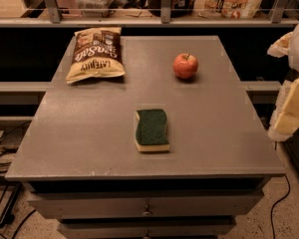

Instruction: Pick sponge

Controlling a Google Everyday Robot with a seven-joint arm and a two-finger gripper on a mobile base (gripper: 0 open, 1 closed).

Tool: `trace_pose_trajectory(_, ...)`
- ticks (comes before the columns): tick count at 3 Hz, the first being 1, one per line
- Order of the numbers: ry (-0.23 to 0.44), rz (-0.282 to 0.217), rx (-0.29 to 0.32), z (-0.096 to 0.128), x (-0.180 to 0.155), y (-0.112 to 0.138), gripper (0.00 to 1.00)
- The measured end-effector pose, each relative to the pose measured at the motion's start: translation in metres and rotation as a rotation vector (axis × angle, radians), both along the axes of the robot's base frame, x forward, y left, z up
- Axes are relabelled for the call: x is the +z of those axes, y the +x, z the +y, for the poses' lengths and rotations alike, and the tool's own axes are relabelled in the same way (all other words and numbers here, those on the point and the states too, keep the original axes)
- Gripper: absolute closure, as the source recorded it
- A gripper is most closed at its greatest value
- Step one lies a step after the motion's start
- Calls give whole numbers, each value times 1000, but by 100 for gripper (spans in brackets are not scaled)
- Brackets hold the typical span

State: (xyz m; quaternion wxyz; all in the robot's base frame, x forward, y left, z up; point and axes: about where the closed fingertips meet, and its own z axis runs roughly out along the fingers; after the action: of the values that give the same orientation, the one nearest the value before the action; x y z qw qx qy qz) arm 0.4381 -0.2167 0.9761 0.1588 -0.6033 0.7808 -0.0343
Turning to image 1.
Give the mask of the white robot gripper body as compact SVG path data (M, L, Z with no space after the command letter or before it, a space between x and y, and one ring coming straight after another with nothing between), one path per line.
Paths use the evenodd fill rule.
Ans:
M299 23L292 32L274 42L267 54L276 58L287 56L289 67L299 72Z

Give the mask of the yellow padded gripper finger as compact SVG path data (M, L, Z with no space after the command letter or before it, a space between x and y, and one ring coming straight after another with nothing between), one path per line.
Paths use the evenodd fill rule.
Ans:
M273 141L285 141L299 128L299 78L283 83L275 106L268 136Z

